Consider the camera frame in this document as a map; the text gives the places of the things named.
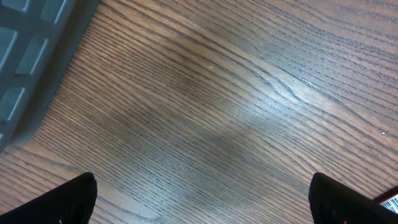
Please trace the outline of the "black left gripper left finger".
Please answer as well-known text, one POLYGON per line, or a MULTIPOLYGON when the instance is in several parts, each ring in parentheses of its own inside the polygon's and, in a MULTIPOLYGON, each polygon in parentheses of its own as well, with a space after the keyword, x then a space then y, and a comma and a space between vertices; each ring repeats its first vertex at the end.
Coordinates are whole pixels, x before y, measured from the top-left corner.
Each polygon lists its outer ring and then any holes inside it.
POLYGON ((97 182, 85 172, 1 215, 1 224, 88 224, 97 198, 97 182))

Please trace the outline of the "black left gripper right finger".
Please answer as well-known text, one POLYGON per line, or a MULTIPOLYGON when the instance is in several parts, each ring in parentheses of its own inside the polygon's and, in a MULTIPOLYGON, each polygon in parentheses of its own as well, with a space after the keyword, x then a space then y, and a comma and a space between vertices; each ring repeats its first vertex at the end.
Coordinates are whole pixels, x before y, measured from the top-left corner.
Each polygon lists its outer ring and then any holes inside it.
POLYGON ((308 201, 315 224, 397 224, 397 214, 335 179, 313 175, 308 201))

